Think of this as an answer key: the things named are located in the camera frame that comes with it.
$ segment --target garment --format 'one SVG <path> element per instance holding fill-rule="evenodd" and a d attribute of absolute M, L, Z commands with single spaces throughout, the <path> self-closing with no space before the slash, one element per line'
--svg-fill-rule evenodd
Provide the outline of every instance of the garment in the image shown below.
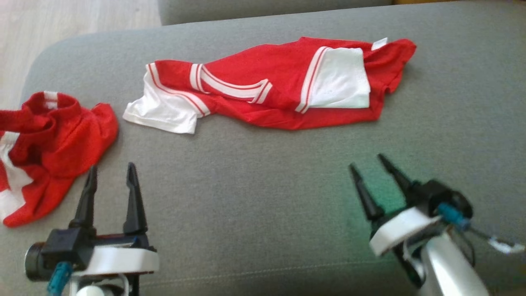
<path fill-rule="evenodd" d="M 407 39 L 302 37 L 207 64 L 156 61 L 123 118 L 175 133 L 194 133 L 197 119 L 214 113 L 287 130 L 377 120 L 415 50 Z"/>
<path fill-rule="evenodd" d="M 68 95 L 33 94 L 18 111 L 0 111 L 0 219 L 30 223 L 56 208 L 77 176 L 117 136 L 108 104 L 88 110 Z"/>

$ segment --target clothing tag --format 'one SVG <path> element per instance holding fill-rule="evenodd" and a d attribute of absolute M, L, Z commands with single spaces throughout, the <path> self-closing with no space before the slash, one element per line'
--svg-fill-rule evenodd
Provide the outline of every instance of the clothing tag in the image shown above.
<path fill-rule="evenodd" d="M 504 254 L 522 253 L 526 249 L 522 244 L 515 243 L 513 246 L 511 246 L 509 244 L 499 242 L 495 237 L 488 239 L 488 244 L 490 244 L 490 246 L 492 246 L 495 250 Z"/>
<path fill-rule="evenodd" d="M 372 46 L 371 46 L 371 50 L 372 50 L 372 51 L 373 51 L 373 50 L 377 50 L 377 49 L 379 49 L 380 47 L 382 47 L 382 46 L 384 46 L 384 45 L 386 45 L 386 44 L 387 44 L 387 37 L 384 38 L 384 39 L 380 39 L 380 40 L 374 42 L 374 43 L 372 44 Z"/>

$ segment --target blue cable connector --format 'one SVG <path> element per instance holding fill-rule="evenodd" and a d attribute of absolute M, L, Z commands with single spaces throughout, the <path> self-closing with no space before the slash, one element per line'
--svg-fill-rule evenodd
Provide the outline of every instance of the blue cable connector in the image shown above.
<path fill-rule="evenodd" d="M 63 261 L 57 264 L 55 271 L 51 276 L 51 280 L 47 285 L 47 293 L 49 296 L 61 296 L 64 287 L 69 282 L 71 274 L 73 273 L 73 265 L 70 262 Z"/>
<path fill-rule="evenodd" d="M 461 231 L 468 230 L 469 226 L 471 225 L 469 219 L 464 218 L 459 210 L 447 203 L 443 202 L 438 205 L 438 213 L 446 222 L 455 225 Z"/>

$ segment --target gray couch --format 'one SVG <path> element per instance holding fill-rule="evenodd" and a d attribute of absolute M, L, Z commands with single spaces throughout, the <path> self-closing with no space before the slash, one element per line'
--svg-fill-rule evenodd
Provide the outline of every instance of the gray couch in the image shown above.
<path fill-rule="evenodd" d="M 126 164 L 134 161 L 161 257 L 161 270 L 142 277 L 145 295 L 411 294 L 394 257 L 369 250 L 370 226 L 347 165 L 356 162 L 392 210 L 402 199 L 375 158 L 386 153 L 413 178 L 461 190 L 481 228 L 525 241 L 524 28 L 524 4 L 461 1 L 86 35 L 39 56 L 22 100 L 56 90 L 86 107 L 109 102 L 120 118 L 141 97 L 144 65 L 157 59 L 203 63 L 301 36 L 409 38 L 417 52 L 377 122 L 288 132 L 214 115 L 195 135 L 178 135 L 120 119 L 118 139 L 99 164 L 95 223 L 101 234 L 121 231 Z M 7 291 L 43 294 L 43 284 L 24 277 L 24 250 L 67 225 L 83 182 L 48 217 L 0 228 Z M 526 285 L 524 257 L 472 240 L 492 291 Z"/>

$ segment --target gray backrest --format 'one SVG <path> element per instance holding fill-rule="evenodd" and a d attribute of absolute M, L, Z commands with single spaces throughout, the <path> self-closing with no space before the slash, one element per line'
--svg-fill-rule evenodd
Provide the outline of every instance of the gray backrest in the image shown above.
<path fill-rule="evenodd" d="M 163 26 L 392 4 L 392 0 L 157 0 L 157 2 Z"/>

